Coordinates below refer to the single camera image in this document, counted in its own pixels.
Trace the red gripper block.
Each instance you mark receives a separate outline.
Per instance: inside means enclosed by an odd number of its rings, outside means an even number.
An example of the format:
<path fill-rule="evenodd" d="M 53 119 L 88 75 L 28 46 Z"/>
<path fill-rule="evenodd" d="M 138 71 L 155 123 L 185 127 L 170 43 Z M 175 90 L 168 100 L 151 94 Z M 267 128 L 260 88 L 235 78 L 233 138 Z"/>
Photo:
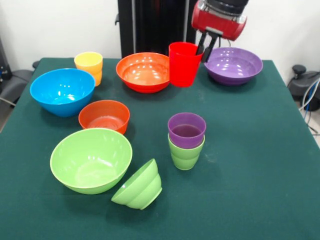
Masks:
<path fill-rule="evenodd" d="M 196 55 L 202 55 L 201 62 L 206 63 L 216 43 L 216 36 L 204 49 L 207 33 L 216 34 L 223 39 L 235 41 L 244 30 L 247 16 L 243 11 L 246 1 L 197 1 L 191 19 L 194 29 L 201 32 Z"/>

